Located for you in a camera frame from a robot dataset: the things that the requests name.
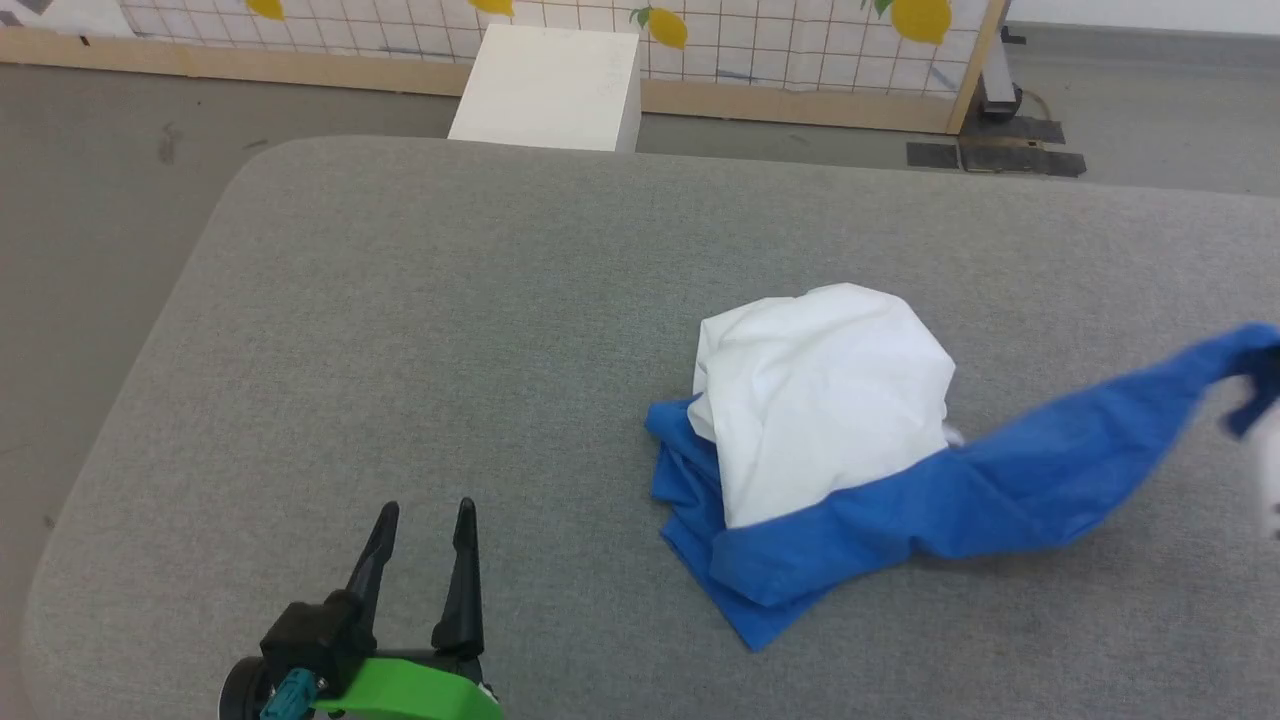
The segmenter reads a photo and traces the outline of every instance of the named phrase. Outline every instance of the blue fabric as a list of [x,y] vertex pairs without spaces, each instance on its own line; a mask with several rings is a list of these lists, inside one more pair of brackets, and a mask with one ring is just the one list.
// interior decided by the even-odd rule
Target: blue fabric
[[716,446],[692,398],[650,406],[660,441],[662,534],[742,641],[762,650],[837,583],[913,552],[968,557],[1066,544],[1096,528],[1160,464],[1220,379],[1248,375],[1226,416],[1236,437],[1280,396],[1280,332],[1244,325],[1151,368],[1068,395],[964,447],[746,528],[724,528]]

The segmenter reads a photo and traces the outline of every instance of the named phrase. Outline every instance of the gray floor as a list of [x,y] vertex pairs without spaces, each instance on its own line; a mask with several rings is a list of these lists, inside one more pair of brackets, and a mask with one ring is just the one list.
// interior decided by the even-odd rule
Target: gray floor
[[[1221,45],[1201,47],[1193,53],[1201,61],[1188,63],[1164,44],[1137,51],[1143,44],[1124,38],[1062,37],[1033,36],[1043,42],[1015,53],[1012,65],[1041,99],[1028,100],[1027,114],[1062,120],[1068,150],[1089,164],[1085,181],[1280,196],[1280,73],[1267,67],[1270,46],[1243,59],[1213,49]],[[292,138],[443,137],[454,106],[0,65],[0,707],[8,719],[29,714],[13,650],[45,537],[221,188],[255,152]],[[640,150],[902,168],[910,138],[645,117]]]

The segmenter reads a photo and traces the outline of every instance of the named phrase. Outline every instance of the gray fabric surface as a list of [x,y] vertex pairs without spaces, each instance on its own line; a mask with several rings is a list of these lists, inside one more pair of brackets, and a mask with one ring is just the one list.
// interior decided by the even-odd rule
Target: gray fabric surface
[[232,182],[67,502],[26,618],[49,719],[212,716],[291,600],[402,505],[378,635],[425,646],[480,516],[508,716],[1274,717],[1280,552],[1215,393],[1059,552],[847,583],[751,655],[658,536],[641,420],[698,320],[851,281],[905,297],[982,433],[1245,319],[1280,205],[445,141],[284,145]]

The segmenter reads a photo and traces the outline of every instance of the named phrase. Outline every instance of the green plastic bracket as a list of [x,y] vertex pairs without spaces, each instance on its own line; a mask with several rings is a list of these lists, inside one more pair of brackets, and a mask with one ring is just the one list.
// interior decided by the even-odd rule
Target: green plastic bracket
[[312,707],[360,720],[502,720],[502,707],[471,680],[392,657],[370,657],[347,694]]

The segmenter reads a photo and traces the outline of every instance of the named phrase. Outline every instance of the wooden frame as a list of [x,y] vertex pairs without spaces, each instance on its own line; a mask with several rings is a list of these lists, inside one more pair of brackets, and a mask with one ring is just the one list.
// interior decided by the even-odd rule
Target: wooden frame
[[[956,135],[1007,0],[988,0],[956,100],[645,79],[646,113]],[[0,63],[461,96],[468,65],[0,29]]]

